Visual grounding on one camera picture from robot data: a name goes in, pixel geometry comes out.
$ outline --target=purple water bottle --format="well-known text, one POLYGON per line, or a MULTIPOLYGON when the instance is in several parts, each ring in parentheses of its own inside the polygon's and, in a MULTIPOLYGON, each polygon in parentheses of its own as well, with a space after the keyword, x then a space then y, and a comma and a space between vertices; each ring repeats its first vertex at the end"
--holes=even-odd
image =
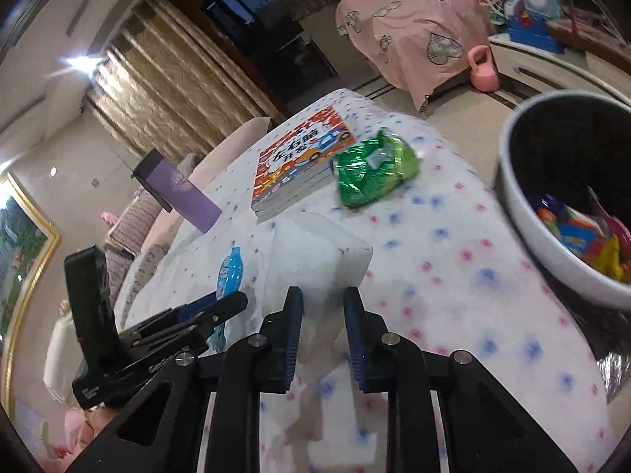
POLYGON ((175 209, 202 233, 206 233, 222 214, 171 162, 152 149, 132 173, 168 212, 175 209))

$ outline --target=framed picture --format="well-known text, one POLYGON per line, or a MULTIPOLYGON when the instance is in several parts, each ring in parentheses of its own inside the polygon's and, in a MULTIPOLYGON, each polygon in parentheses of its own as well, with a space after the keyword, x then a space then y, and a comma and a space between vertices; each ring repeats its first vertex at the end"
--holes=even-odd
POLYGON ((61 237, 11 174, 0 178, 0 402, 11 415, 11 372, 37 281, 61 237))

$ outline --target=ceiling light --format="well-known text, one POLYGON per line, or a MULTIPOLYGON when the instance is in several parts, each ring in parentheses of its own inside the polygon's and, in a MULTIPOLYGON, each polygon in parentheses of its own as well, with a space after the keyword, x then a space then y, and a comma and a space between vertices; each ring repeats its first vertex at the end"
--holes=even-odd
POLYGON ((72 66, 74 69, 77 69, 77 71, 83 71, 84 73, 92 74, 97 68, 97 65, 99 65, 104 60, 105 58, 102 58, 100 56, 78 56, 77 58, 67 58, 66 62, 68 62, 68 64, 70 64, 70 66, 72 66))

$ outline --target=blue bottle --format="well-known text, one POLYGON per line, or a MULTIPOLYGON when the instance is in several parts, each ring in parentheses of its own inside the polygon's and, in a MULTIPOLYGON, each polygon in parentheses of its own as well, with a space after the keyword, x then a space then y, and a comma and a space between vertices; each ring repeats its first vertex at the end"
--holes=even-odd
MULTIPOLYGON (((241 248, 233 247, 230 255, 222 262, 217 276, 217 300, 238 291, 241 287, 243 277, 243 260, 241 259, 241 248)), ((215 352, 223 352, 226 349, 226 338, 223 330, 226 324, 220 324, 215 328, 215 332, 206 340, 208 348, 215 352)))

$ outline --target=white bowl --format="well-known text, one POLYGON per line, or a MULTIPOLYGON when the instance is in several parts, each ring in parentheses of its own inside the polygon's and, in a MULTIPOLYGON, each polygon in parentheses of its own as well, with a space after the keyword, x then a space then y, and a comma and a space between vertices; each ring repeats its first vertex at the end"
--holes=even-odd
POLYGON ((588 96, 600 99, 620 107, 631 115, 631 108, 611 97, 573 89, 539 94, 520 105, 504 123, 500 138, 500 165, 504 175, 504 192, 510 216, 530 250, 559 281, 595 304, 631 309, 631 285, 604 276, 567 250, 539 220, 521 191, 512 168, 510 136, 518 119, 543 100, 567 96, 588 96))

